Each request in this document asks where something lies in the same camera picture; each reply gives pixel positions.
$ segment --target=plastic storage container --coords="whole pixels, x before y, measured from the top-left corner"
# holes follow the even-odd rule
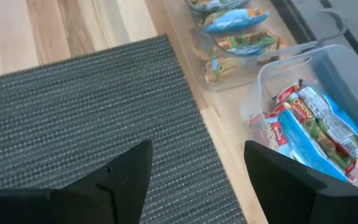
[[[194,0],[165,0],[191,72],[198,83],[209,90],[227,90],[250,83],[255,80],[264,64],[319,48],[327,40],[341,35],[346,30],[346,22],[340,14],[310,3],[308,0],[249,0],[245,1],[245,4],[233,4],[228,8],[237,6],[232,10],[260,9],[253,14],[267,11],[266,20],[261,20],[262,22],[246,29],[221,33],[207,32],[199,24],[205,22],[211,13],[194,10],[193,2]],[[308,31],[310,24],[305,20],[315,17],[325,18],[327,23],[335,24],[336,28],[327,30],[324,37],[313,37]],[[303,33],[302,38],[298,37],[300,33]],[[264,44],[258,42],[261,38],[264,39],[262,41]],[[228,47],[230,42],[237,40],[240,44],[244,43],[243,40],[258,44],[248,47],[247,51],[230,50]]]
[[[272,147],[263,141],[272,137],[266,131],[270,126],[263,119],[263,112],[273,111],[277,105],[275,97],[299,79],[326,93],[358,127],[358,56],[345,46],[330,45],[269,63],[261,69],[256,81],[244,93],[245,100],[240,106],[242,119],[248,127],[250,118],[257,116],[262,119],[259,129],[253,126],[249,130],[254,133],[250,139]],[[358,168],[350,175],[356,178],[353,184],[358,186]]]

